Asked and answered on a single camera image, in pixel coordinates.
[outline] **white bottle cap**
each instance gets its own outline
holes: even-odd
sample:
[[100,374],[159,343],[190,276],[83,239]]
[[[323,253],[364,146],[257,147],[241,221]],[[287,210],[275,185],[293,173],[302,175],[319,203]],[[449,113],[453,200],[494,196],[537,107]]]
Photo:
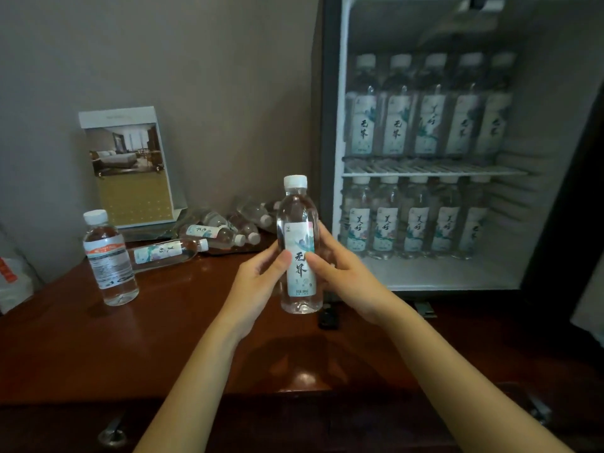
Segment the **white bottle cap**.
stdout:
[[463,54],[459,59],[459,66],[478,66],[483,62],[482,52],[471,52]]
[[411,66],[411,54],[400,53],[390,57],[390,68],[409,68]]
[[308,187],[308,180],[303,174],[291,174],[283,178],[283,187],[285,189],[306,189]]
[[447,62],[447,54],[431,53],[426,57],[426,66],[433,68],[442,68]]
[[488,174],[473,174],[470,181],[473,183],[487,183],[490,181],[490,176]]
[[446,184],[455,184],[459,180],[459,176],[441,176],[440,182]]
[[272,224],[272,218],[268,214],[263,214],[260,218],[260,225],[262,227],[268,227]]
[[386,184],[397,184],[399,182],[398,176],[382,176],[379,182]]
[[417,183],[417,184],[426,184],[428,182],[427,176],[411,176],[409,178],[409,182]]
[[376,67],[376,56],[374,53],[364,53],[363,55],[356,56],[356,67],[357,68],[375,68]]
[[500,52],[491,57],[491,67],[493,68],[509,68],[514,65],[516,60],[516,52]]
[[208,251],[208,241],[205,238],[202,238],[201,240],[198,240],[197,242],[197,251],[199,252],[204,252],[204,251]]
[[248,235],[248,242],[250,244],[258,244],[258,243],[260,243],[260,234],[257,234],[256,232],[251,232]]
[[235,235],[235,245],[243,246],[245,244],[245,235]]
[[89,226],[96,226],[109,221],[105,210],[87,211],[84,213],[84,220]]
[[371,176],[353,176],[352,184],[369,184],[371,180]]

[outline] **refrigerator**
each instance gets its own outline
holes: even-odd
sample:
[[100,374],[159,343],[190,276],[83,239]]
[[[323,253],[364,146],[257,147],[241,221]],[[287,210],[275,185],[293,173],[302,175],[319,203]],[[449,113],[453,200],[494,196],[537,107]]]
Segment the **refrigerator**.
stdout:
[[[375,54],[383,83],[393,54],[410,53],[415,63],[445,52],[450,72],[460,54],[476,51],[487,60],[513,51],[517,59],[499,153],[486,165],[464,159],[453,166],[462,182],[477,172],[491,176],[475,255],[363,261],[407,297],[502,291],[568,321],[604,249],[597,230],[604,191],[604,0],[320,0],[310,192],[321,220],[338,236],[343,190],[352,177],[394,174],[405,187],[419,174],[405,163],[388,171],[348,167],[346,93],[357,55]],[[424,167],[421,174],[443,172],[439,159]]]

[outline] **wire shelf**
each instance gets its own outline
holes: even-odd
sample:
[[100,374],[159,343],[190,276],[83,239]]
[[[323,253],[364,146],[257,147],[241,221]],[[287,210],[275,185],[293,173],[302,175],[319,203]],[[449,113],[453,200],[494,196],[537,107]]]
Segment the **wire shelf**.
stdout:
[[503,165],[480,166],[452,160],[347,159],[344,160],[342,176],[503,176],[518,174],[527,174],[527,172]]

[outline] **desk surface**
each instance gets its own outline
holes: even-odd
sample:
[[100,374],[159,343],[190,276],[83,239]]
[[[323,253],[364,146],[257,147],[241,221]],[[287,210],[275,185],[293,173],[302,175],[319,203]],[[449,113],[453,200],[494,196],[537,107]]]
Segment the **desk surface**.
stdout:
[[[108,307],[86,261],[0,318],[0,405],[164,397],[250,255],[198,257],[137,275],[140,294]],[[488,303],[489,294],[485,294]],[[596,378],[509,317],[439,304],[431,324],[495,382],[540,388]],[[290,315],[273,297],[238,346],[227,393],[417,388],[382,331],[339,305],[340,329]]]

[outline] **hand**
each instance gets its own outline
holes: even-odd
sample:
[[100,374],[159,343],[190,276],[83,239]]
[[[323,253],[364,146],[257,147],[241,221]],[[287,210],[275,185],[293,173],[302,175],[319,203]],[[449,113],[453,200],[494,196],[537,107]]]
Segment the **hand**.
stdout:
[[[307,252],[310,268],[327,282],[326,289],[334,291],[367,321],[379,324],[400,299],[380,283],[354,253],[337,242],[321,222],[319,235],[323,258]],[[333,260],[335,267],[325,259]]]
[[[270,248],[239,266],[231,291],[216,318],[233,327],[238,339],[242,339],[252,330],[254,321],[271,296],[272,289],[289,267],[292,254],[283,251],[277,256],[278,253],[279,248],[275,242]],[[262,269],[273,259],[272,264],[262,273]]]

